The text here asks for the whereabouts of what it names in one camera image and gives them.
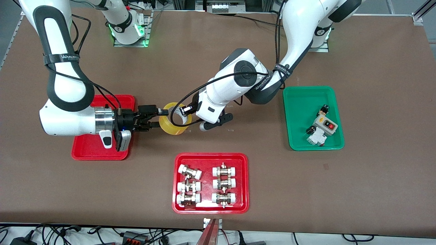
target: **brown table surface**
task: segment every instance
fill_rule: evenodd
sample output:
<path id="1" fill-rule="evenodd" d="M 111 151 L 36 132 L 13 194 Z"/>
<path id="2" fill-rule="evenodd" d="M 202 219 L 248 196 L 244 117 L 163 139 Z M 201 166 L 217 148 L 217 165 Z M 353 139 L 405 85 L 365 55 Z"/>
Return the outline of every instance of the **brown table surface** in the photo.
<path id="1" fill-rule="evenodd" d="M 273 27 L 250 20 L 164 12 L 148 48 L 113 48 L 101 13 L 73 12 L 92 20 L 82 70 L 138 104 L 179 101 L 236 48 L 274 65 Z M 82 34 L 85 23 L 77 23 Z M 153 129 L 134 135 L 124 161 L 81 162 L 70 156 L 72 137 L 41 129 L 48 72 L 25 19 L 0 73 L 0 220 L 201 228 L 203 218 L 219 217 L 233 230 L 436 237 L 436 63 L 424 29 L 410 17 L 369 16 L 335 27 L 330 53 L 309 53 L 286 85 L 335 90 L 343 149 L 291 150 L 280 93 L 268 105 L 228 108 L 234 120 L 209 132 Z M 181 152 L 245 153 L 248 212 L 174 213 L 174 158 Z"/>

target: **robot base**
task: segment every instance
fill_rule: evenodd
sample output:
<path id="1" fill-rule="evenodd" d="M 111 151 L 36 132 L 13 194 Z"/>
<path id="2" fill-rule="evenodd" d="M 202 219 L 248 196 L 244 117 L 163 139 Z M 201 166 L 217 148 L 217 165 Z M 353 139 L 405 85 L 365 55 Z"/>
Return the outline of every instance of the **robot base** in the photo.
<path id="1" fill-rule="evenodd" d="M 154 11 L 151 11 L 150 15 L 143 15 L 143 14 L 139 14 L 139 21 L 140 24 L 144 24 L 145 27 L 139 27 L 138 28 L 138 32 L 144 33 L 144 36 L 142 36 L 138 41 L 126 45 L 126 44 L 121 44 L 120 42 L 117 41 L 117 39 L 114 37 L 114 34 L 112 33 L 113 38 L 113 46 L 114 47 L 131 47 L 131 48 L 146 48 L 148 47 L 148 43 L 150 41 L 150 33 L 151 33 L 151 26 L 152 26 L 152 21 L 153 21 L 153 14 Z"/>

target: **floor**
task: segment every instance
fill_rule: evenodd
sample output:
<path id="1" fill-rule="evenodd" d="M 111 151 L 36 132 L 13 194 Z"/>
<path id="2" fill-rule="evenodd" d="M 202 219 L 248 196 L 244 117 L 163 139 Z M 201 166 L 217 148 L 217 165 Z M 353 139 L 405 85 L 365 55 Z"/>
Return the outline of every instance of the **floor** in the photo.
<path id="1" fill-rule="evenodd" d="M 12 239 L 16 237 L 25 237 L 29 231 L 31 231 L 34 227 L 9 227 L 8 234 L 5 237 L 3 244 L 10 244 Z M 103 242 L 107 245 L 122 245 L 123 239 L 117 235 L 110 228 L 102 228 L 99 230 L 99 234 L 101 236 L 101 242 L 97 236 L 97 234 L 90 235 L 87 232 L 91 228 L 83 227 L 79 233 L 74 231 L 69 231 L 67 233 L 66 239 L 72 244 L 80 244 L 80 245 L 101 245 Z M 32 241 L 37 244 L 43 244 L 41 239 L 41 228 L 38 229 L 32 236 Z M 49 228 L 45 228 L 44 235 L 48 237 Z M 126 232 L 133 231 L 137 234 L 149 233 L 148 229 L 125 229 L 125 228 L 117 228 L 116 231 Z M 222 232 L 219 232 L 218 242 L 216 245 L 236 245 L 239 243 L 239 234 L 237 231 L 225 231 L 228 242 L 226 241 L 225 236 L 222 235 Z M 242 231 L 242 235 L 244 241 L 246 243 L 251 242 L 260 242 L 264 241 L 267 245 L 312 245 L 312 244 L 322 244 L 322 245 L 354 245 L 354 242 L 348 242 L 342 238 L 340 234 L 311 234 L 311 233 L 295 233 L 295 238 L 297 242 L 295 242 L 292 233 L 285 232 L 257 232 L 257 231 Z M 169 244 L 170 245 L 186 245 L 187 242 L 190 245 L 194 245 L 197 243 L 201 236 L 200 231 L 177 231 L 173 234 L 168 235 Z M 346 238 L 352 239 L 350 235 L 346 235 Z M 355 238 L 357 240 L 367 240 L 370 238 L 368 235 L 356 235 Z M 58 245 L 62 245 L 63 242 L 61 239 L 58 239 Z M 436 245 L 436 239 L 430 238 L 404 238 L 404 237 L 386 237 L 386 236 L 375 236 L 372 241 L 369 242 L 359 242 L 359 244 L 365 245 Z"/>
<path id="2" fill-rule="evenodd" d="M 424 3 L 424 0 L 392 0 L 395 14 L 410 14 L 411 12 L 418 9 L 419 6 Z M 73 7 L 81 6 L 80 3 L 72 3 Z M 359 8 L 359 14 L 389 14 L 388 7 L 385 0 L 367 0 Z M 17 22 L 20 19 L 20 8 L 14 4 L 12 0 L 0 0 L 0 57 L 6 53 L 8 46 L 11 42 L 12 35 L 16 28 Z M 423 19 L 424 28 L 427 33 L 429 42 L 436 41 L 436 8 L 430 11 Z M 430 45 L 433 54 L 436 57 L 436 44 Z M 15 237 L 25 236 L 31 228 L 18 227 L 9 228 L 9 235 L 4 240 L 4 244 L 10 244 L 11 240 Z M 200 237 L 200 232 L 178 232 L 170 236 L 171 244 L 179 244 L 182 242 L 190 242 L 191 244 L 196 243 Z M 41 244 L 41 236 L 37 235 L 38 244 Z M 268 245 L 281 245 L 281 244 L 292 244 L 295 242 L 292 239 L 292 233 L 279 233 L 279 232 L 244 232 L 244 237 L 246 242 L 255 241 L 266 241 Z M 296 237 L 301 245 L 304 244 L 335 244 L 335 245 L 347 245 L 352 244 L 345 241 L 341 235 L 337 234 L 307 234 L 307 233 L 297 233 Z M 114 234 L 111 230 L 107 229 L 102 231 L 102 239 L 106 242 L 120 242 L 120 237 Z M 232 232 L 228 234 L 229 243 L 239 242 L 239 237 L 237 232 Z M 85 231 L 81 234 L 77 234 L 74 238 L 71 238 L 73 244 L 99 244 L 97 236 L 86 235 Z M 218 239 L 218 244 L 224 245 L 223 236 Z M 396 238 L 396 237 L 376 237 L 371 242 L 366 242 L 368 245 L 375 244 L 432 244 L 436 245 L 435 239 L 420 239 L 420 238 Z"/>

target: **power adapter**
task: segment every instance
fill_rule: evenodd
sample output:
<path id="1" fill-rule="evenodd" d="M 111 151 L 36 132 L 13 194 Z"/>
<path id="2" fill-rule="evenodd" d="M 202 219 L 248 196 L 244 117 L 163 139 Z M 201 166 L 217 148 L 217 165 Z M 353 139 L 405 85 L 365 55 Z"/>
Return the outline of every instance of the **power adapter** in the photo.
<path id="1" fill-rule="evenodd" d="M 10 245 L 37 245 L 36 242 L 27 241 L 24 237 L 17 237 L 12 240 Z"/>

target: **switch box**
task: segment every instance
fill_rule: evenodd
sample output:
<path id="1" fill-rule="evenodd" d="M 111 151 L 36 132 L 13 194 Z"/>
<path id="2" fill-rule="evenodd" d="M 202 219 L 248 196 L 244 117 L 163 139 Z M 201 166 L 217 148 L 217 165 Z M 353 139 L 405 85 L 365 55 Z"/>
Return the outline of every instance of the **switch box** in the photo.
<path id="1" fill-rule="evenodd" d="M 337 124 L 328 119 L 325 115 L 319 115 L 312 125 L 322 129 L 327 136 L 333 135 L 337 129 Z"/>

